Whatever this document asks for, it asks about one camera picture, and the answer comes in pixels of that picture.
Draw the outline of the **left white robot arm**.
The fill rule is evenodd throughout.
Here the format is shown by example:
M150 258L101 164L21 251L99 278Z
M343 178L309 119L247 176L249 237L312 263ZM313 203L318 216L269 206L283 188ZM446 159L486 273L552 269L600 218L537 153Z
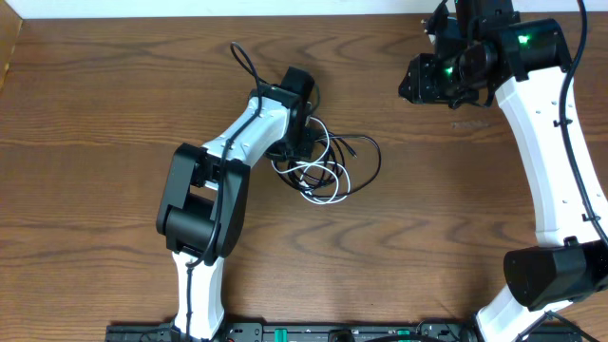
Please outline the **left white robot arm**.
M263 157L296 162L312 155L314 85L310 73L291 66L280 84L257 85L242 115L217 138L175 151L156 220L178 271L172 340L210 341L219 331L224 260L243 228L251 170Z

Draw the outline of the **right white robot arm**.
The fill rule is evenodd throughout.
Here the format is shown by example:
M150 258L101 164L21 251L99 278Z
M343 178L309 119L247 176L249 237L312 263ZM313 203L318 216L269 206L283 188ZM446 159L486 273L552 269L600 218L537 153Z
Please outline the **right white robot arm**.
M508 252L505 284L459 330L463 341L585 337L561 311L607 288L607 198L574 96L581 52L560 24L523 21L508 1L441 2L424 23L399 95L417 105L497 105L531 191L537 245Z

